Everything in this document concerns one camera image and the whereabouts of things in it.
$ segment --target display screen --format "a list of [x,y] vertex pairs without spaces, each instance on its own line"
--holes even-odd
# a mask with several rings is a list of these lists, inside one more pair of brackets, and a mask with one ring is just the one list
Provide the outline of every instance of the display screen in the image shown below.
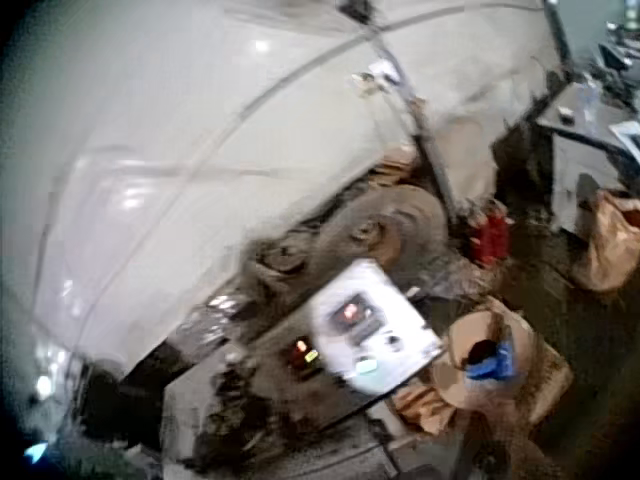
[[347,334],[352,344],[360,345],[384,322],[379,310],[358,294],[332,315],[331,324],[339,334]]

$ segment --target floor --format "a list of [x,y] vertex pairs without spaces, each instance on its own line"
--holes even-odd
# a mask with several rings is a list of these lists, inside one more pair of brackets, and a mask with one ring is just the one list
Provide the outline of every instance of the floor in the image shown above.
[[[516,191],[531,191],[533,186],[526,181],[515,185],[505,195],[516,220],[511,230],[514,264],[499,297],[511,309],[524,312],[574,373],[571,387],[538,426],[534,440],[576,478],[595,476],[587,464],[604,468],[611,451],[621,447],[625,432],[616,424],[635,421],[625,409],[638,398],[637,388],[626,372],[634,371],[639,351],[640,275],[636,272],[607,296],[576,287],[570,280],[571,266],[587,245],[566,232],[552,234],[532,224],[531,212],[541,205]],[[611,438],[598,444],[595,433]]]

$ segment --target desk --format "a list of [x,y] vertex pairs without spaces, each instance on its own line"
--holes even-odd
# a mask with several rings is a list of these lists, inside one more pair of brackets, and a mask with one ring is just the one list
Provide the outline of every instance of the desk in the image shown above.
[[[632,118],[630,112],[599,103],[596,120],[587,126],[580,86],[569,85],[537,119],[553,135],[554,223],[588,240],[593,224],[590,202],[600,188],[626,190],[640,176],[640,165],[609,129]],[[575,124],[563,125],[558,107],[573,110]]]

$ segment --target brown paper bag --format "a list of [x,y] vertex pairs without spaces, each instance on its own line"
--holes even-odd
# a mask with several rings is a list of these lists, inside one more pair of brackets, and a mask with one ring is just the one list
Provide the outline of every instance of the brown paper bag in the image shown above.
[[608,292],[621,287],[640,258],[640,200],[598,192],[589,250],[572,276],[583,288]]

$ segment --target red fire extinguisher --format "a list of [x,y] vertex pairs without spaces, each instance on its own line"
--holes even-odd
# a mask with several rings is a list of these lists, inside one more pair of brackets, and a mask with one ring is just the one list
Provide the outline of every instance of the red fire extinguisher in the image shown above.
[[495,261],[491,246],[491,228],[487,215],[481,210],[476,210],[468,220],[471,242],[471,259],[482,265],[490,267]]
[[487,207],[487,219],[491,231],[491,252],[494,258],[503,260],[509,256],[509,224],[507,207],[492,200]]

